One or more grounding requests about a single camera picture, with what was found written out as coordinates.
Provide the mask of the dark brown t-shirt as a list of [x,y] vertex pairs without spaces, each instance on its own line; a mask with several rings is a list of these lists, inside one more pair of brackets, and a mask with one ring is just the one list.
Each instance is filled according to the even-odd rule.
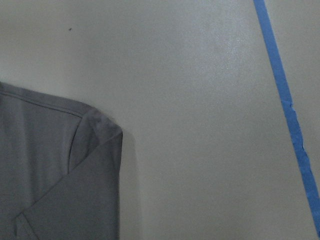
[[117,240],[122,141],[90,105],[1,83],[1,239]]

